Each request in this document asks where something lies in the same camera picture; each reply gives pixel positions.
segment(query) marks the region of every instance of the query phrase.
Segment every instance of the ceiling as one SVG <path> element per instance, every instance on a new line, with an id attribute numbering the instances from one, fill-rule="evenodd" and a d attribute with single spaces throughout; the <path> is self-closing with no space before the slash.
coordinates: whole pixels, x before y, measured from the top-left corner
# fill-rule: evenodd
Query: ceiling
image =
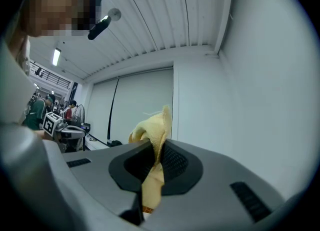
<path id="1" fill-rule="evenodd" d="M 117 8 L 119 21 L 112 21 L 95 40 L 86 35 L 31 38 L 30 58 L 74 81 L 85 81 L 110 66 L 155 51 L 212 46 L 218 53 L 230 1 L 102 0 L 102 16 Z M 55 48 L 61 49 L 57 67 L 51 64 Z"/>

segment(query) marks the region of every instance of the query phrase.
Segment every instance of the yellow towel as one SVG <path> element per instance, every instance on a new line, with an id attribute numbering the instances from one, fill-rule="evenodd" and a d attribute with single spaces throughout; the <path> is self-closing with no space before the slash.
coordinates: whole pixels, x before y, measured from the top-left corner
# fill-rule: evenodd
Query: yellow towel
<path id="1" fill-rule="evenodd" d="M 155 163 L 142 184 L 142 205 L 155 209 L 161 201 L 161 187 L 164 185 L 164 172 L 160 163 L 161 149 L 172 128 L 169 106 L 162 112 L 144 120 L 135 127 L 129 136 L 129 143 L 150 139 L 153 146 Z"/>

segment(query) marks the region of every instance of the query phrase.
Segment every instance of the fan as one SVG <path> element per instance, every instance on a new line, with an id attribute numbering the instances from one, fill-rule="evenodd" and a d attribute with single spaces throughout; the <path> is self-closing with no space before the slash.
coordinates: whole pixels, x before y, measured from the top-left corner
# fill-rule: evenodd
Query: fan
<path id="1" fill-rule="evenodd" d="M 79 127 L 81 123 L 85 122 L 85 117 L 86 117 L 85 108 L 83 105 L 79 105 L 76 108 L 74 115 L 72 116 L 72 119 L 71 119 L 72 125 Z"/>

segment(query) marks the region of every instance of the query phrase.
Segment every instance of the ceiling light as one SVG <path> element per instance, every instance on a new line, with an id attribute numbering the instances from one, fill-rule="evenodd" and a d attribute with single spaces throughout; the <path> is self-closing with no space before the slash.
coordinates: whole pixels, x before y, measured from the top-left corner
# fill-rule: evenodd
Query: ceiling light
<path id="1" fill-rule="evenodd" d="M 58 48 L 54 50 L 53 59 L 52 59 L 52 64 L 54 66 L 58 64 L 60 53 L 61 53 L 61 50 L 59 50 Z"/>

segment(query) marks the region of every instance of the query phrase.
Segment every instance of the roller blind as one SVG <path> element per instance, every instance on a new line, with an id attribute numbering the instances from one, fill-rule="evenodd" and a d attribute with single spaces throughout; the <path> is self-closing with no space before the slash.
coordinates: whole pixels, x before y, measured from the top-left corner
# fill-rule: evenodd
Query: roller blind
<path id="1" fill-rule="evenodd" d="M 87 111 L 87 122 L 91 124 L 90 134 L 107 143 L 109 116 L 117 80 L 93 86 Z"/>
<path id="2" fill-rule="evenodd" d="M 119 79 L 116 89 L 110 139 L 128 143 L 136 125 L 164 105 L 173 105 L 173 69 L 136 74 Z"/>

